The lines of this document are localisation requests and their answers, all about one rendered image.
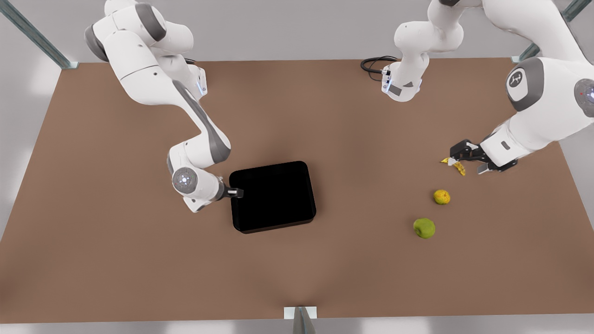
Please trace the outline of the yellow spotted banana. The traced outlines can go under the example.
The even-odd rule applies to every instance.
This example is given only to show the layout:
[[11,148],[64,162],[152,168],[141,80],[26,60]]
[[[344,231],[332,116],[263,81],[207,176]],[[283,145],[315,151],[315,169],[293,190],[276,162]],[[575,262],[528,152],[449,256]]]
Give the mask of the yellow spotted banana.
[[[443,160],[442,160],[442,161],[440,161],[440,162],[441,162],[441,163],[445,163],[445,164],[447,164],[447,159],[448,159],[448,158],[445,158],[445,159],[443,159]],[[460,161],[458,161],[458,164],[457,164],[456,166],[452,166],[452,167],[454,167],[454,168],[455,168],[455,169],[458,171],[458,173],[459,173],[460,175],[462,175],[462,176],[466,176],[466,169],[464,168],[464,166],[462,165],[462,163],[461,163]]]

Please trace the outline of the silver frame post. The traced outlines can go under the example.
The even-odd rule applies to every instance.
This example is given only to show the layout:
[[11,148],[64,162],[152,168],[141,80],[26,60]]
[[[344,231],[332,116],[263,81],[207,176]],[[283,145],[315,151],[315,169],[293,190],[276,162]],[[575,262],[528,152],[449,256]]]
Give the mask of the silver frame post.
[[78,62],[70,61],[9,0],[0,0],[0,13],[62,70],[78,68]]
[[312,319],[317,319],[317,307],[285,307],[284,319],[292,320],[291,334],[316,334]]
[[562,13],[552,0],[513,0],[513,32],[530,40],[529,46],[516,63],[535,57],[588,64]]

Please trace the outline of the green apple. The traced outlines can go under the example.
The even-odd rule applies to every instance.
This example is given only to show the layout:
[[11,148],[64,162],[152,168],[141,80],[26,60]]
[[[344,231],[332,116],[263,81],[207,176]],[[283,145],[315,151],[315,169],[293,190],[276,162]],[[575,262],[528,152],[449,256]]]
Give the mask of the green apple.
[[429,239],[435,234],[436,226],[429,218],[418,218],[413,223],[413,229],[418,237]]

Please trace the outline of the black rectangular tray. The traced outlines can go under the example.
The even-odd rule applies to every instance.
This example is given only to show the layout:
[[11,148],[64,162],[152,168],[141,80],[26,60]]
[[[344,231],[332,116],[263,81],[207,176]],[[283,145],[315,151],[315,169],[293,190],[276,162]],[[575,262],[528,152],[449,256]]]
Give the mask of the black rectangular tray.
[[231,173],[232,188],[243,191],[231,198],[232,224],[241,233],[256,233],[307,224],[316,216],[308,166],[289,161]]

